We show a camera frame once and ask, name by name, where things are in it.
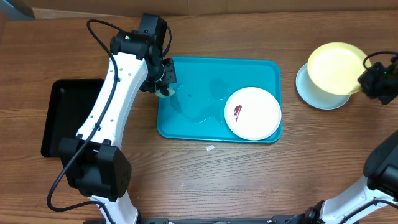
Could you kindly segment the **green scrubbing sponge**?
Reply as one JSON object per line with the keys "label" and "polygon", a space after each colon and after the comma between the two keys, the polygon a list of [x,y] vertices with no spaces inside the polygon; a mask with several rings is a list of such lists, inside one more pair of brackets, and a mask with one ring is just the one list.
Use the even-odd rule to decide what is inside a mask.
{"label": "green scrubbing sponge", "polygon": [[158,96],[159,98],[168,98],[168,97],[172,96],[174,93],[175,93],[175,91],[171,87],[160,88],[155,91],[155,95]]}

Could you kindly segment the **yellow-green plate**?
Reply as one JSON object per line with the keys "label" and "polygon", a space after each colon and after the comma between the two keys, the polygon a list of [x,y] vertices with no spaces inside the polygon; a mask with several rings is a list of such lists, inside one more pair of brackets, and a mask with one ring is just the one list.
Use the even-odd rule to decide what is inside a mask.
{"label": "yellow-green plate", "polygon": [[371,65],[358,47],[331,42],[312,52],[307,70],[312,82],[321,90],[334,95],[352,95],[360,90],[358,78]]}

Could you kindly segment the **light blue plate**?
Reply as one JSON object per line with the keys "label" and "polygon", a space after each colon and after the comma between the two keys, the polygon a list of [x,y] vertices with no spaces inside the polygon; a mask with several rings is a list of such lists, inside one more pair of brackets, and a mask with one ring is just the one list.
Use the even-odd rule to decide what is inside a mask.
{"label": "light blue plate", "polygon": [[309,77],[307,64],[298,71],[295,79],[298,94],[304,102],[320,110],[334,110],[348,102],[349,95],[334,95],[317,87]]}

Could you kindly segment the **white pink plate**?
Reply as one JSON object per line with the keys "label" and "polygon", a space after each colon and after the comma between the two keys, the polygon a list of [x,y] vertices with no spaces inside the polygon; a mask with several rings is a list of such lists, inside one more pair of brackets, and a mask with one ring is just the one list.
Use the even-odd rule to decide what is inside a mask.
{"label": "white pink plate", "polygon": [[224,118],[237,136],[258,141],[272,136],[282,122],[279,102],[268,91],[246,87],[234,92],[226,101]]}

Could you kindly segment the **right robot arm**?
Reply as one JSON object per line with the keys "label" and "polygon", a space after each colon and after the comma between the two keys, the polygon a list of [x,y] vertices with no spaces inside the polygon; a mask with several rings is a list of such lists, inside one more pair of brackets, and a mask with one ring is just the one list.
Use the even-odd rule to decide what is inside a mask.
{"label": "right robot arm", "polygon": [[[392,55],[391,64],[387,67],[380,62],[366,65],[358,81],[368,98],[387,105],[397,98],[397,52],[374,52],[366,59],[381,54]],[[370,153],[363,176],[357,182],[286,223],[359,223],[363,217],[385,206],[397,208],[397,132]]]}

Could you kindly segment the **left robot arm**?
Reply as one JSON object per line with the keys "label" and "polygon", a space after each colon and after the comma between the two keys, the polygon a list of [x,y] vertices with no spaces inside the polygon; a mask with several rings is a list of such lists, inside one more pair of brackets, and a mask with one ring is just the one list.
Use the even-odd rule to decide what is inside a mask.
{"label": "left robot arm", "polygon": [[74,138],[62,138],[58,153],[63,170],[47,196],[52,195],[62,177],[77,189],[86,202],[65,207],[72,210],[96,205],[105,223],[137,223],[139,211],[128,194],[132,167],[121,151],[124,128],[138,91],[160,98],[175,92],[174,62],[165,58],[170,45],[164,42],[171,29],[160,16],[143,14],[138,29],[119,29],[105,51],[109,67],[103,86],[83,125]]}

